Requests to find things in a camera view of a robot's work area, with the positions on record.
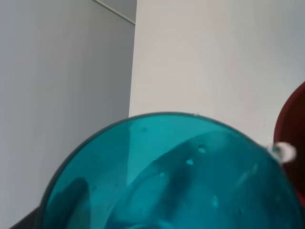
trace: transparent plastic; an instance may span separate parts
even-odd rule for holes
[[[115,123],[63,162],[39,229],[303,229],[294,190],[267,150],[182,113]]]

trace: dark object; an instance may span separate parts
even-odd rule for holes
[[[35,229],[35,221],[38,208],[28,214],[23,220],[11,227],[10,229]]]
[[[305,82],[288,98],[277,119],[274,142],[288,142],[296,147],[297,158],[284,169],[305,205]]]

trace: water droplet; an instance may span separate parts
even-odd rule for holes
[[[239,215],[243,215],[243,214],[244,214],[244,211],[240,208],[240,209],[238,209],[238,214],[239,214]]]
[[[203,145],[199,145],[199,146],[198,146],[198,152],[201,153],[201,154],[206,153],[206,150],[205,150],[205,148],[204,148]]]
[[[258,164],[254,164],[254,166],[252,167],[252,173],[255,174],[257,173],[258,170]]]
[[[240,187],[244,184],[251,175],[251,171],[244,171],[243,174],[238,178],[237,182],[235,183],[235,188]]]
[[[213,206],[214,206],[215,208],[218,207],[219,201],[218,201],[217,196],[213,196],[212,203],[213,203]]]
[[[186,163],[190,166],[194,165],[194,161],[192,159],[188,159]]]

